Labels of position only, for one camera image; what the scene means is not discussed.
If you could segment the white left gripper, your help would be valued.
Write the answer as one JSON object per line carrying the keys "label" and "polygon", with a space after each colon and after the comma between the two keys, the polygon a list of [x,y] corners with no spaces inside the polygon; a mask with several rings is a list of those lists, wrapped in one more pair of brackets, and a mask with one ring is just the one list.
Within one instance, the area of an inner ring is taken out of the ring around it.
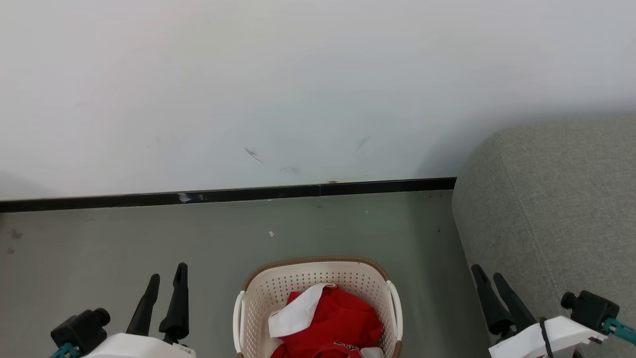
{"label": "white left gripper", "polygon": [[179,345],[189,335],[188,265],[177,266],[173,293],[166,317],[159,325],[164,339],[149,337],[153,307],[157,301],[160,275],[155,273],[134,311],[126,333],[109,336],[82,358],[197,358],[191,348]]}

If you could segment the grey fabric sofa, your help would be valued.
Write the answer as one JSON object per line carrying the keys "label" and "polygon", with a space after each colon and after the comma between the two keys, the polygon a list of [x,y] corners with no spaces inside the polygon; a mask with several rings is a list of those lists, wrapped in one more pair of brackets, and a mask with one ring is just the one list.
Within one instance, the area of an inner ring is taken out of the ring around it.
{"label": "grey fabric sofa", "polygon": [[452,213],[468,266],[501,273],[536,319],[586,290],[636,328],[636,114],[496,132],[457,175]]}

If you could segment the cream perforated laundry basket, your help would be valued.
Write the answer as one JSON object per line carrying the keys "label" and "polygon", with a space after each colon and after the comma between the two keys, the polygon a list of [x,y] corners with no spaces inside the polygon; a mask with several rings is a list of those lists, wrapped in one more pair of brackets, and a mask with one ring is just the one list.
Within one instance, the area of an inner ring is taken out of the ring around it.
{"label": "cream perforated laundry basket", "polygon": [[291,292],[321,283],[334,284],[372,306],[383,324],[379,347],[384,358],[400,358],[403,317],[398,291],[381,265],[357,256],[288,259],[252,272],[234,306],[237,358],[269,358],[278,344],[269,335],[269,316],[285,306]]}

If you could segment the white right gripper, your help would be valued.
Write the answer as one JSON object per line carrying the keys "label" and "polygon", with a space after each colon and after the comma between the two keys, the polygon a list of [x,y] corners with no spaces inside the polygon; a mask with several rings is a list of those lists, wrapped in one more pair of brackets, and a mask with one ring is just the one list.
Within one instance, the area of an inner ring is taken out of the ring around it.
{"label": "white right gripper", "polygon": [[482,267],[472,265],[471,272],[491,335],[509,338],[512,335],[511,327],[514,325],[516,331],[520,332],[490,347],[491,358],[547,358],[549,352],[552,352],[554,358],[559,355],[570,357],[577,345],[604,342],[608,338],[564,316],[537,323],[515,290],[502,274],[496,272],[493,275],[494,283],[500,298],[507,306],[507,311],[491,287],[491,281]]}

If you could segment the black baseboard strip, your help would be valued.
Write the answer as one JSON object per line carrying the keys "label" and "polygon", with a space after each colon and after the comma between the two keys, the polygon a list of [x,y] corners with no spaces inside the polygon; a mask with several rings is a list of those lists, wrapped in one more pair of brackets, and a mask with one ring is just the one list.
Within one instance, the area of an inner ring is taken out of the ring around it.
{"label": "black baseboard strip", "polygon": [[456,177],[314,185],[262,186],[195,192],[136,193],[127,195],[0,201],[0,214],[143,206],[200,204],[208,202],[263,201],[271,199],[359,195],[368,193],[452,190]]}

